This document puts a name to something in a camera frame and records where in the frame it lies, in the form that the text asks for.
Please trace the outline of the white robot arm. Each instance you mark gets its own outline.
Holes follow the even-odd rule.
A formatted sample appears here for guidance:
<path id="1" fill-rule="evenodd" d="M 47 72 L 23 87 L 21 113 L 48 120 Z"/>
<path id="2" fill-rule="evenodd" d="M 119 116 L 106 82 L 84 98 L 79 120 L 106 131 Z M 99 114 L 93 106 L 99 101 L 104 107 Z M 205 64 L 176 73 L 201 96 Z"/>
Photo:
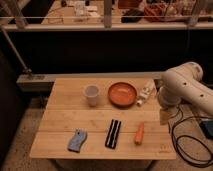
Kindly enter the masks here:
<path id="1" fill-rule="evenodd" d="M 202 77 L 203 69 L 196 62 L 186 62 L 166 70 L 157 96 L 160 106 L 175 107 L 184 99 L 213 116 L 213 90 L 201 83 Z"/>

